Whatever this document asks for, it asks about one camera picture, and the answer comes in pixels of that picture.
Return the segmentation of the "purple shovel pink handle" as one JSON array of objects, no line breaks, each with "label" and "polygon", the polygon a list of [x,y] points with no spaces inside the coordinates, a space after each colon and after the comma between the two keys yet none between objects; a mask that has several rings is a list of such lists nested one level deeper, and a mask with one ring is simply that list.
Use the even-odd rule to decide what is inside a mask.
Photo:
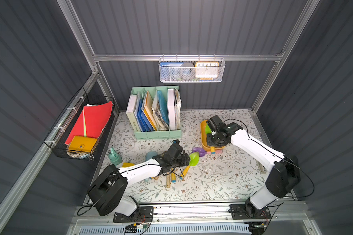
[{"label": "purple shovel pink handle", "polygon": [[200,157],[203,157],[207,154],[222,154],[223,150],[222,149],[216,149],[215,152],[211,152],[211,151],[206,151],[201,147],[194,147],[192,148],[192,153],[194,152],[198,152]]}]

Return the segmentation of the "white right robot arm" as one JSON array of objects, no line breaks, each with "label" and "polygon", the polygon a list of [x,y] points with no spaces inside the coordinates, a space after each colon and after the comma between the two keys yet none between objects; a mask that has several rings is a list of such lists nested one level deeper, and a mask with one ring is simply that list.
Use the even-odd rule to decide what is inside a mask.
[{"label": "white right robot arm", "polygon": [[286,158],[282,152],[260,142],[249,134],[246,125],[240,126],[236,122],[225,124],[217,115],[208,119],[207,125],[211,130],[207,134],[210,147],[232,144],[255,158],[269,173],[265,185],[246,200],[248,215],[253,216],[276,199],[285,197],[301,181],[297,158]]}]

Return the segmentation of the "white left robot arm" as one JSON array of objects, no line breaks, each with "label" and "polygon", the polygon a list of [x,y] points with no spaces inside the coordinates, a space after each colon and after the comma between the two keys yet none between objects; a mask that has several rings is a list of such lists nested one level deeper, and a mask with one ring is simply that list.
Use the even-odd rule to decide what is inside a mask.
[{"label": "white left robot arm", "polygon": [[151,159],[130,167],[107,166],[90,185],[87,194],[100,216],[111,212],[127,217],[138,217],[140,206],[125,190],[140,181],[165,175],[173,169],[188,166],[191,158],[174,140],[169,149]]}]

